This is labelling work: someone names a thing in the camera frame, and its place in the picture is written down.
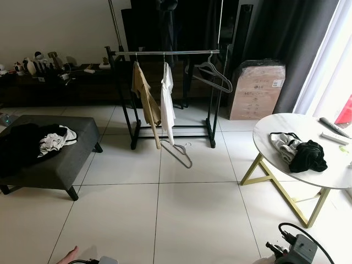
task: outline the black cable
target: black cable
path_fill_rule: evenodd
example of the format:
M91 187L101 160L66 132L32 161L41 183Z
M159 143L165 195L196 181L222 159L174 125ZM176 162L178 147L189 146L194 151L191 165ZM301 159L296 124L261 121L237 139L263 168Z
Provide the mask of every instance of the black cable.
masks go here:
M308 234L306 231L304 231L302 228L298 227L295 224L291 224L291 223L281 223L279 224L279 230L281 232L282 235L285 235L284 232L282 231L282 226L290 226L290 227L294 227L298 230L300 230L302 233L304 233L307 237L310 238L310 240L312 240L325 254L325 256L329 259L331 264L334 264L333 260L331 259L330 255L328 254L328 252L326 252L326 250L323 248L322 245L319 244L319 242L317 240L315 240L310 234Z
M68 263L68 264L73 264L73 263L84 263L84 264L87 264L88 261L86 261L86 260L74 260L74 261L71 261L71 262Z

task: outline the round table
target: round table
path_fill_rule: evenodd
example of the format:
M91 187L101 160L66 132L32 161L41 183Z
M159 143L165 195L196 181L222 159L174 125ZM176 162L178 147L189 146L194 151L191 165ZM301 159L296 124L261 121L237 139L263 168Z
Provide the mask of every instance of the round table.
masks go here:
M241 181L241 185L246 185L270 180L306 228L313 225L331 189L352 188L352 168L350 166L352 154L342 151L341 144L323 138L321 136L323 131L331 133L317 119L302 114L282 113L264 117L256 124L253 130L254 144L259 154ZM315 172L309 169L305 172L291 173L288 164L282 160L281 154L270 142L271 132L294 132L303 142L309 140L317 142L323 147L324 159L328 168L323 172ZM318 193L318 203L309 219L306 219L297 207L296 202L298 200L292 199L287 194L279 181L263 163L263 158L286 175L301 182L321 187L321 191ZM257 166L260 166L267 176L249 179Z

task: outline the white marble tabletop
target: white marble tabletop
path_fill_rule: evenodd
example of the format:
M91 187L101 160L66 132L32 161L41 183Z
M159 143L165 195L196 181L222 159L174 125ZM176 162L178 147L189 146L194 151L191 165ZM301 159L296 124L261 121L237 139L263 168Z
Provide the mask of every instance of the white marble tabletop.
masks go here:
M352 142L345 146L346 153L340 149L341 144L321 137L323 131L330 131L320 124L318 119L302 114L273 114L263 119L254 127L253 140L259 152L273 166L283 173L319 187L330 189L352 188ZM270 142L271 132L294 132L304 142L310 139L323 147L324 159L328 168L323 172L307 170L300 173L291 173L288 164L281 159L281 155Z

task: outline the gold table legs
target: gold table legs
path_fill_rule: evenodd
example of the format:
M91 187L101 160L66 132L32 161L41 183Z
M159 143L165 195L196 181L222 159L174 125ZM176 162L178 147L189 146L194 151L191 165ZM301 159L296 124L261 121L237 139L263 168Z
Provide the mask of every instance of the gold table legs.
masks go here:
M256 178L256 179L249 179L250 175L252 175L254 169L258 165L263 169L263 171L267 174L267 176ZM248 171L244 175L240 184L247 185L247 184L252 184L252 183L260 183L260 182L264 182L265 180L270 180L272 182L272 184L275 186L277 191L281 194L282 198L286 201L288 206L291 208L291 210L294 212L294 214L297 216L297 218L299 219L299 221L301 222L301 224L305 228L310 228L313 226L314 221L316 220L316 218L317 218L317 216L318 216L318 214L319 214L319 212L320 212L320 210L321 210L321 208L322 208L322 206L323 206L323 204L324 204L324 202L330 192L330 189L321 188L320 192L316 196L313 197L313 198L319 197L319 200L313 210L312 215L310 216L309 219L307 219L303 215L301 210L298 208L298 206L296 205L296 202L299 202L299 201L297 199L295 199L295 201L294 201L288 195L288 193L282 187L280 182L275 178L275 176L272 174L272 172L269 170L269 168L263 163L263 156L259 153L258 156L253 161L251 167L249 167Z

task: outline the red object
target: red object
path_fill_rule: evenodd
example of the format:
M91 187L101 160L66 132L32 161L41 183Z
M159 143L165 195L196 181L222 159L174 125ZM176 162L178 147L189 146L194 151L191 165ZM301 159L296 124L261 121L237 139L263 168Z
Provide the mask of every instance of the red object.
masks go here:
M344 108L342 109L340 115L335 121L335 124L344 124L352 122L352 95L347 100Z

